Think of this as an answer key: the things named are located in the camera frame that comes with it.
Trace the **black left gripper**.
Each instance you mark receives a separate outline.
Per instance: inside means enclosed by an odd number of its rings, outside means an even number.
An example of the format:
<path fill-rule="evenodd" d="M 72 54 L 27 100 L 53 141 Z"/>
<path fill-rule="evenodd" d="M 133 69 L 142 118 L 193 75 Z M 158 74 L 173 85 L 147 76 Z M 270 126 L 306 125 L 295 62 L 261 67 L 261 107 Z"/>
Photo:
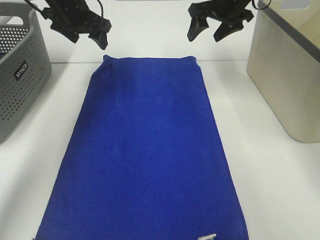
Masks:
<path fill-rule="evenodd" d="M 72 43 L 76 43 L 79 34 L 88 33 L 101 50 L 108 45 L 107 33 L 112 25 L 101 13 L 90 10 L 84 0 L 47 0 L 49 7 L 41 11 L 44 19 L 52 21 L 50 28 Z"/>

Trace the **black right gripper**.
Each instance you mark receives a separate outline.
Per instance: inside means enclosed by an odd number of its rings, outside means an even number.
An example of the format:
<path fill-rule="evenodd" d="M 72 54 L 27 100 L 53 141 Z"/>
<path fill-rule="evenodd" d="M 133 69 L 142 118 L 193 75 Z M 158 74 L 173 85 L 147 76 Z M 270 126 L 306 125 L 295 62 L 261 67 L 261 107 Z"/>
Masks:
<path fill-rule="evenodd" d="M 187 38 L 190 42 L 209 28 L 207 18 L 222 22 L 213 34 L 216 42 L 244 28 L 242 21 L 250 22 L 254 15 L 246 6 L 250 0 L 208 0 L 192 3 L 188 9 L 191 16 Z"/>

